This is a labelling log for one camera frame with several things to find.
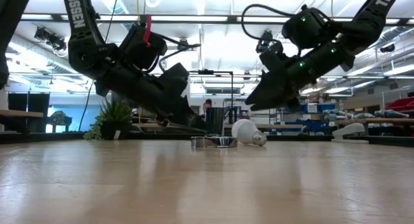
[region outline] blue wall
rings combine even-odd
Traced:
[[[82,118],[83,110],[85,109],[85,104],[80,105],[53,105],[49,107],[48,117],[53,114],[55,111],[62,111],[68,117],[72,117],[72,124],[69,126],[69,131],[78,131],[80,119]],[[95,123],[95,117],[99,114],[100,106],[99,105],[88,105],[85,116],[82,120],[81,131],[88,131],[91,124]],[[61,133],[65,131],[65,126],[56,126],[56,133]],[[46,132],[52,132],[52,126],[47,125]]]

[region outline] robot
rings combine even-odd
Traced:
[[[273,40],[269,49],[260,55],[268,72],[263,72],[246,104],[252,105],[252,111],[284,104],[298,109],[296,97],[301,88],[338,65],[349,70],[355,55],[379,38],[395,1],[367,0],[353,20],[346,23],[333,21],[318,9],[306,6],[300,13],[290,14],[282,35],[299,51],[313,50],[304,56],[288,57],[283,53],[281,42]],[[163,126],[171,123],[185,128],[206,128],[187,99],[180,96],[189,76],[181,64],[159,77],[150,74],[159,56],[166,53],[165,36],[151,32],[149,25],[135,25],[121,46],[105,43],[96,24],[99,15],[91,0],[64,2],[71,25],[69,63],[79,73],[95,80],[97,94],[106,95],[112,90],[134,100],[155,113]],[[0,4],[0,88],[8,77],[5,51],[27,3],[28,0],[4,0]]]

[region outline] wooden tabletop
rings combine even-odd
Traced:
[[[268,141],[0,147],[0,223],[413,224],[414,150]]]
[[[5,115],[8,117],[43,117],[43,113],[16,110],[0,110],[0,115]]]
[[[159,126],[156,123],[145,123],[145,124],[133,124],[135,126],[138,126],[140,128],[161,128],[161,126]],[[225,124],[224,125],[225,128],[232,128],[233,125],[232,124]],[[287,125],[279,125],[279,124],[256,124],[257,128],[268,128],[268,129],[292,129],[292,128],[297,128],[300,129],[302,128],[301,124],[287,124]]]
[[[414,124],[414,118],[357,118],[351,120],[335,120],[335,124],[369,124],[369,123],[390,123],[390,124]]]

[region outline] green plant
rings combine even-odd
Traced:
[[[95,123],[91,124],[90,130],[83,136],[85,140],[100,140],[101,138],[101,126],[105,121],[104,114],[100,111],[98,116],[95,117]]]
[[[114,101],[110,103],[105,99],[101,111],[105,121],[108,122],[130,122],[132,118],[131,108],[123,102]]]

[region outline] white light bulb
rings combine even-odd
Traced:
[[[233,124],[232,137],[243,144],[263,146],[267,142],[266,136],[256,128],[256,125],[247,119],[238,120]]]

